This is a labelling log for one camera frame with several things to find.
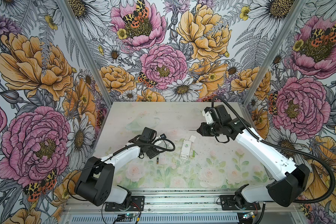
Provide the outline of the white battery cover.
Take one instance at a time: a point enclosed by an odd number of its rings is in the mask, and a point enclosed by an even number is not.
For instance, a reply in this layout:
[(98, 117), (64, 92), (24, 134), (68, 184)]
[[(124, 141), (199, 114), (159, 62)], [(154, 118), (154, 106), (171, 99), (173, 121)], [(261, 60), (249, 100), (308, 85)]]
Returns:
[(191, 141), (192, 143), (196, 140), (196, 136), (194, 135), (191, 135), (190, 138), (189, 138), (189, 141)]

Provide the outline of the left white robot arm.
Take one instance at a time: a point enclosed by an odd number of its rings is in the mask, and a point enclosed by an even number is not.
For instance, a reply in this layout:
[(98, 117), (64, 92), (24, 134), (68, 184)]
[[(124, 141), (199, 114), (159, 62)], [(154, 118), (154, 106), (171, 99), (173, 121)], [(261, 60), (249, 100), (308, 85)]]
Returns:
[(91, 157), (81, 171), (74, 193), (96, 206), (108, 204), (119, 210), (127, 210), (134, 202), (132, 192), (124, 187), (114, 186), (115, 173), (136, 158), (149, 159), (164, 152), (175, 151), (175, 144), (165, 134), (148, 127), (113, 154), (97, 158)]

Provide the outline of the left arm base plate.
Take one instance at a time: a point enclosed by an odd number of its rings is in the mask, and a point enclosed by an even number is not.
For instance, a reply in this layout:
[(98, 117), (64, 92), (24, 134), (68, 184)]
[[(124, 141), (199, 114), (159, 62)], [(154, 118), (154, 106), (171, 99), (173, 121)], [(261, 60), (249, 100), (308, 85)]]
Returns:
[(106, 212), (126, 212), (126, 211), (144, 211), (145, 197), (130, 196), (122, 204), (106, 203), (104, 211)]

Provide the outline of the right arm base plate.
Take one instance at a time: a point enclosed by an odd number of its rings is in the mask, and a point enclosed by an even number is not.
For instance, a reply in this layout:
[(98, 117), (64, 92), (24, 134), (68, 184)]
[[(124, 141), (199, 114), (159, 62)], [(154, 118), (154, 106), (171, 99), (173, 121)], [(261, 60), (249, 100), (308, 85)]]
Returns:
[(247, 211), (260, 210), (259, 203), (248, 203), (246, 200), (236, 195), (220, 195), (216, 201), (223, 211)]

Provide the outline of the white remote control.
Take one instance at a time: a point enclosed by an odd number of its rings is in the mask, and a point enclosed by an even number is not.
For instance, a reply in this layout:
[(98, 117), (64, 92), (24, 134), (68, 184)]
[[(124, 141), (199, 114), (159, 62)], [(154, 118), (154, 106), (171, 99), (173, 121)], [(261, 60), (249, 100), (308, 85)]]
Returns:
[(189, 140), (183, 141), (182, 148), (181, 148), (181, 154), (180, 154), (181, 159), (185, 159), (185, 160), (189, 159), (191, 144), (192, 142)]
[(169, 144), (165, 140), (158, 140), (157, 142), (154, 143), (154, 145), (162, 147), (164, 149), (169, 147)]

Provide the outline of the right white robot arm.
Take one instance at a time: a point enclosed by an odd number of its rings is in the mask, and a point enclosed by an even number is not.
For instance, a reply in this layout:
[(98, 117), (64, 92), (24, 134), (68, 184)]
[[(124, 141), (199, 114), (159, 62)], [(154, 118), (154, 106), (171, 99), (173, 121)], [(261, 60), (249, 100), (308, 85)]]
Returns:
[(202, 115), (205, 122), (198, 128), (199, 134), (215, 138), (224, 135), (228, 141), (236, 141), (255, 156), (273, 178), (267, 183), (241, 186), (234, 195), (237, 208), (244, 209), (255, 202), (275, 202), (288, 207), (305, 190), (309, 168), (304, 164), (297, 165), (292, 158), (263, 143), (243, 118), (232, 119), (224, 105), (206, 107)]

